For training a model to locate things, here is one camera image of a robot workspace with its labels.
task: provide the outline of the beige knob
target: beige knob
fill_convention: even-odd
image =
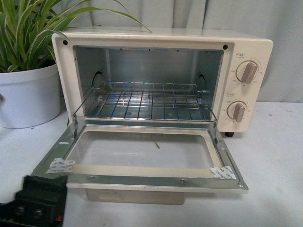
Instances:
[[[250,84],[255,78],[257,71],[258,66],[256,63],[252,61],[245,61],[237,68],[236,76],[242,82]]]
[[[230,118],[235,119],[236,122],[241,122],[245,114],[246,105],[242,102],[235,102],[227,108],[227,114]]]

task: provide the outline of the protective sticker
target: protective sticker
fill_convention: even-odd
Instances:
[[[214,178],[217,179],[236,179],[235,174],[229,166],[224,166],[222,168],[219,167],[211,167],[210,171]]]
[[[62,158],[55,158],[54,161],[50,164],[47,174],[55,173],[71,173],[72,167],[76,161],[65,161]]]

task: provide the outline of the control panel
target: control panel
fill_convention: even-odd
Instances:
[[[218,114],[221,132],[243,132],[248,127],[272,48],[268,43],[263,44],[258,43],[258,48],[252,48],[251,44],[235,47],[232,53]],[[261,48],[269,54],[258,51]]]

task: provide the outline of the potted plant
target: potted plant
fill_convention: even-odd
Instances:
[[[59,114],[59,76],[51,36],[53,33],[62,34],[61,31],[78,14],[107,10],[143,25],[129,13],[97,7],[75,9],[90,0],[82,0],[62,12],[55,12],[52,8],[61,1],[20,0],[15,5],[14,0],[0,0],[2,127],[31,127]]]

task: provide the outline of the oven logo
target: oven logo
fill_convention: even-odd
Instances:
[[[236,53],[236,58],[244,58],[245,53]]]

